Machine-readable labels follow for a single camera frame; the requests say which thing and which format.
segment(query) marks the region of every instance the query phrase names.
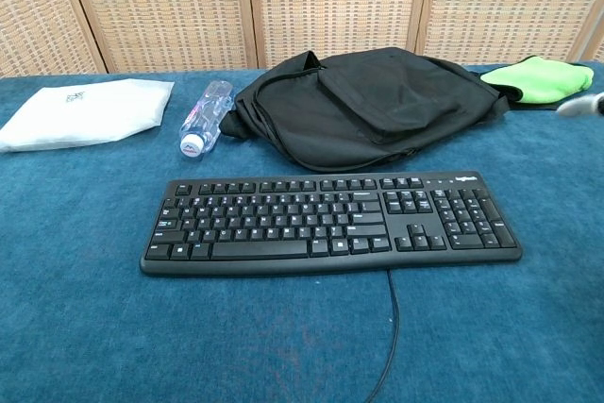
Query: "plastic bottle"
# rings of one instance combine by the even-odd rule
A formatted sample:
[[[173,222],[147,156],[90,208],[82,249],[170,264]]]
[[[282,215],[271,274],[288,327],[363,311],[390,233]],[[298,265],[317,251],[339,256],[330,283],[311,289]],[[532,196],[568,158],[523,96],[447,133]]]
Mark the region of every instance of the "plastic bottle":
[[[180,151],[189,158],[201,159],[216,144],[220,122],[231,109],[233,86],[212,80],[180,128]]]

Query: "blue tablecloth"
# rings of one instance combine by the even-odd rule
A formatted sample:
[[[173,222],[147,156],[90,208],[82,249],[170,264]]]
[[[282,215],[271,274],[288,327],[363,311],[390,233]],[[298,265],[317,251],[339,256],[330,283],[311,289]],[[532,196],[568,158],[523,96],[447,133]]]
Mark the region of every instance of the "blue tablecloth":
[[[604,91],[604,64],[589,63]],[[488,67],[471,67],[483,71]],[[0,155],[0,401],[363,401],[386,361],[384,272],[158,278],[139,258],[169,179],[303,175],[261,140],[201,163],[178,128],[214,78],[176,83],[161,127],[117,143]],[[0,80],[0,125],[41,87]],[[378,401],[604,401],[604,118],[510,111],[369,171],[475,169],[525,249],[515,263],[393,272],[399,344]]]

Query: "white bottle cap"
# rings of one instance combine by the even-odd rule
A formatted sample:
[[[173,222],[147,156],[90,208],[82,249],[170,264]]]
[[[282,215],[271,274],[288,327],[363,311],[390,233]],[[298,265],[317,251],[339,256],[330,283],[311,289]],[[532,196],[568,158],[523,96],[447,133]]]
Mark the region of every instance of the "white bottle cap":
[[[201,150],[204,149],[204,140],[197,134],[187,134],[180,141],[180,151],[191,158],[196,158],[201,155]]]

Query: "green cloth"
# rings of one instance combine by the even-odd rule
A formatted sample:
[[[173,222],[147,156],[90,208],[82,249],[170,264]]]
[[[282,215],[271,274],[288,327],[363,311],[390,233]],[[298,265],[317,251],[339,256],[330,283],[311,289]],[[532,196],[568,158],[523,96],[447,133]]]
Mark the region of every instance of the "green cloth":
[[[520,91],[517,103],[549,104],[592,85],[594,71],[582,65],[529,57],[518,63],[484,73],[484,82]]]

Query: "black cable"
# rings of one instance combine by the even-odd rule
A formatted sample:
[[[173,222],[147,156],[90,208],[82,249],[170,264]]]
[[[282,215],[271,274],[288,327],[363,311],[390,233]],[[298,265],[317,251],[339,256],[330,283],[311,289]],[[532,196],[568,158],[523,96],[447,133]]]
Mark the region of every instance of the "black cable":
[[[390,269],[386,271],[388,274],[388,285],[390,286],[390,300],[393,303],[393,318],[394,318],[394,331],[393,331],[393,342],[390,346],[390,354],[388,355],[388,360],[386,361],[386,365],[384,365],[384,370],[381,372],[381,376],[379,377],[379,381],[376,384],[376,387],[372,391],[371,394],[365,400],[366,403],[370,403],[374,401],[374,398],[378,394],[381,389],[382,384],[388,377],[388,373],[390,373],[390,366],[393,363],[394,353],[396,352],[396,343],[398,342],[398,331],[400,329],[400,309],[398,307],[398,298],[396,297],[396,290],[394,289],[393,276],[390,273]]]

